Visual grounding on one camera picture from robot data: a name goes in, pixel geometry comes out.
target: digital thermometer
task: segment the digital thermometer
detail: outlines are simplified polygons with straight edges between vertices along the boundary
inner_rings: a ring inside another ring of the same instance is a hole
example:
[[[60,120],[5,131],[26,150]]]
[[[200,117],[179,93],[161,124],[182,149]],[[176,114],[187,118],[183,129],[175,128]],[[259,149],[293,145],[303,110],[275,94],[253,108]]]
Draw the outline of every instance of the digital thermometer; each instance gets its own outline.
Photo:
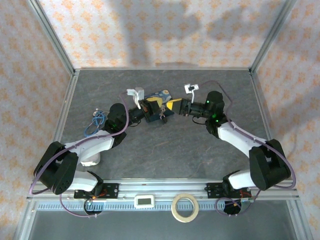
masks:
[[[134,197],[134,207],[136,209],[154,208],[155,197],[153,195],[137,195]]]

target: blue cable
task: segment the blue cable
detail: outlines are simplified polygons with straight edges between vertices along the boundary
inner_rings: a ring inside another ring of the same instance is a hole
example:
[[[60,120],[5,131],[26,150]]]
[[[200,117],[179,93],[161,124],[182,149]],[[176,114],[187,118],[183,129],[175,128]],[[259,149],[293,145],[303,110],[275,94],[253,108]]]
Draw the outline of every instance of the blue cable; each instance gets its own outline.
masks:
[[[97,110],[95,113],[95,116],[92,118],[92,122],[89,124],[89,126],[85,128],[83,133],[84,136],[87,138],[92,136],[93,134],[96,134],[100,130],[100,126],[105,122],[105,120],[106,120],[105,112],[101,110]],[[93,132],[87,133],[91,125],[95,125],[96,128]]]

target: patterned wallpaper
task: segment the patterned wallpaper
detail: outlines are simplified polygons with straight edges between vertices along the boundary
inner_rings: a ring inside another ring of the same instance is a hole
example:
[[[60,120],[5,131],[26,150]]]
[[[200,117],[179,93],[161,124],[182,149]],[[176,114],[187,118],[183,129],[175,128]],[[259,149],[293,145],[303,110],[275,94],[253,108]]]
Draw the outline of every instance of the patterned wallpaper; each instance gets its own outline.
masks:
[[[12,239],[69,74],[26,0],[0,1],[0,239]]]
[[[320,239],[320,6],[298,0],[258,71],[268,124],[297,175],[314,239]]]
[[[40,3],[75,68],[247,68],[284,1]]]

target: tape roll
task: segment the tape roll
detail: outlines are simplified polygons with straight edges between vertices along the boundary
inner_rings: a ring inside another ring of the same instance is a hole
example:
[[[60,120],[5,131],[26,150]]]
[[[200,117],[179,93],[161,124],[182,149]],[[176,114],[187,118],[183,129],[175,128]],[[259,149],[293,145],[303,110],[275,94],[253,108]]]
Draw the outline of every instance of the tape roll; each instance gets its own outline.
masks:
[[[178,212],[177,212],[177,203],[179,200],[181,199],[187,199],[189,200],[192,205],[193,205],[193,212],[190,216],[187,216],[187,217],[184,217],[184,216],[181,216]],[[175,196],[175,198],[173,199],[172,201],[172,206],[171,206],[171,212],[172,212],[172,215],[174,216],[175,219],[177,219],[179,222],[182,222],[182,223],[189,223],[191,222],[192,220],[194,220],[198,213],[199,213],[199,204],[198,204],[198,201],[195,199],[194,196],[192,196],[191,194],[188,194],[188,193],[181,193],[181,194],[178,194],[177,196]]]

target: gray stone surface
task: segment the gray stone surface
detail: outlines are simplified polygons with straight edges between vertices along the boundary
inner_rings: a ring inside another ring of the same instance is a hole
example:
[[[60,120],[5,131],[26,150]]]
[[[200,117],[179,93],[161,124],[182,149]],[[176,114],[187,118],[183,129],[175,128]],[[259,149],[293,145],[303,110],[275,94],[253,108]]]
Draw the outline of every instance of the gray stone surface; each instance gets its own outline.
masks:
[[[119,93],[128,88],[142,87],[145,94],[169,90],[175,98],[190,98],[184,84],[219,81],[233,98],[230,117],[246,131],[266,138],[266,131],[257,99],[247,71],[241,70],[82,70],[62,136],[62,143],[84,137],[96,108],[108,111],[121,102]],[[208,84],[195,92],[195,101],[204,102],[207,93],[217,90]],[[225,105],[229,101],[224,96]],[[126,98],[134,107],[131,97]],[[101,162],[86,167],[103,179],[120,178],[213,178],[249,167],[247,157],[227,142],[210,135],[204,125],[192,122],[191,117],[173,115],[168,123],[144,120],[129,127],[127,137],[117,147],[101,153]]]

